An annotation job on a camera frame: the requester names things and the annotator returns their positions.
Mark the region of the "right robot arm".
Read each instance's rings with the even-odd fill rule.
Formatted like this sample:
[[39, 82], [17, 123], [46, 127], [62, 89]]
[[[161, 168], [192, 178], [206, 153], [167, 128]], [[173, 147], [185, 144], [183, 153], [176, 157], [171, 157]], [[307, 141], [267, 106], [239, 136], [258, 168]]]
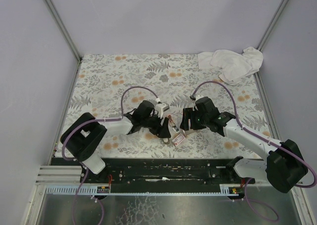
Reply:
[[289, 192], [308, 173], [294, 141], [262, 137], [250, 127], [243, 126], [235, 115], [220, 112], [208, 97], [196, 100], [192, 108], [183, 109], [180, 128], [185, 131], [208, 128], [251, 149], [264, 163], [239, 159], [234, 170], [240, 177], [263, 177], [279, 192]]

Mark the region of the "red white staple box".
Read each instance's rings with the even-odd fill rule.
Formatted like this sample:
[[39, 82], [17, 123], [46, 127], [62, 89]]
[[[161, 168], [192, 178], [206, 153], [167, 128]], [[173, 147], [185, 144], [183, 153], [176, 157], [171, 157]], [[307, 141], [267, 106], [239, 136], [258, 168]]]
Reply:
[[174, 146], [178, 146], [179, 144], [181, 144], [184, 140], [186, 139], [186, 136], [183, 135], [182, 133], [178, 134], [174, 139], [172, 139], [172, 144]]

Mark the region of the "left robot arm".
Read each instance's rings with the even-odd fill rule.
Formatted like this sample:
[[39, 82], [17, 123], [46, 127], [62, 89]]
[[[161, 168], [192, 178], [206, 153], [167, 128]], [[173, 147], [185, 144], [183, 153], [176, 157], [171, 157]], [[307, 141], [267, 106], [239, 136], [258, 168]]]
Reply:
[[93, 174], [99, 174], [106, 164], [98, 156], [96, 149], [104, 137], [113, 135], [130, 135], [147, 128], [151, 134], [161, 139], [170, 139], [168, 128], [169, 119], [164, 113], [169, 109], [167, 103], [157, 100], [153, 105], [149, 101], [142, 101], [131, 112], [122, 118], [96, 119], [91, 113], [82, 114], [61, 136], [62, 157], [68, 150], [73, 158]]

